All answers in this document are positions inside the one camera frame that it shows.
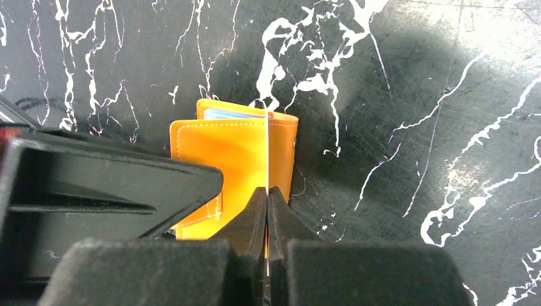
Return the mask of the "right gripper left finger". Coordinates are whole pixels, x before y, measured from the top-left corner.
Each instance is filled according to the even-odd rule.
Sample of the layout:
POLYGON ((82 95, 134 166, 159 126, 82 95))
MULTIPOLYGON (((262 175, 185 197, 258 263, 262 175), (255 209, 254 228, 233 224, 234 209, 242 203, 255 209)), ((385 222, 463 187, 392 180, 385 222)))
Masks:
POLYGON ((262 305, 267 192, 207 240, 87 239, 54 270, 40 305, 262 305))

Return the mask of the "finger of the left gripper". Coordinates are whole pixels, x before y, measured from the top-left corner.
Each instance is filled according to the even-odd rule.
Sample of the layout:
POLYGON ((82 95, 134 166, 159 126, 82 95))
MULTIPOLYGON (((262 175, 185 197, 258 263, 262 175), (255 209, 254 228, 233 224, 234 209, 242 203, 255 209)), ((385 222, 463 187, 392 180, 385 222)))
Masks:
POLYGON ((156 238, 213 199, 213 167, 132 144, 29 128, 1 130, 1 281, 44 282, 86 238, 156 238))

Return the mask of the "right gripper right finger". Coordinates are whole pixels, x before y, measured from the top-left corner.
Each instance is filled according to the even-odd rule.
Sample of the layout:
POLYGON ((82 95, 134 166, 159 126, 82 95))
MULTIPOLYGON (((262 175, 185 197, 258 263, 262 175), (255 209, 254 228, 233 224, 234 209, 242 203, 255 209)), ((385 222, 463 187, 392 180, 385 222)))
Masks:
POLYGON ((272 305, 470 305, 452 258, 411 242, 328 242, 267 198, 272 305))

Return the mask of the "orange leather card holder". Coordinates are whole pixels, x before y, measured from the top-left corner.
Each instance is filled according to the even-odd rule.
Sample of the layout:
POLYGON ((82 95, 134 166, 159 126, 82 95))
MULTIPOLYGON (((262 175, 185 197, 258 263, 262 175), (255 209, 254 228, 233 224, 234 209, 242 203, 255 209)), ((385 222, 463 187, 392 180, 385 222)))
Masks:
POLYGON ((199 99, 196 118, 169 128, 170 156, 219 169, 219 194, 173 226, 178 240, 205 240, 246 207, 257 187, 278 187, 290 199, 299 118, 199 99))

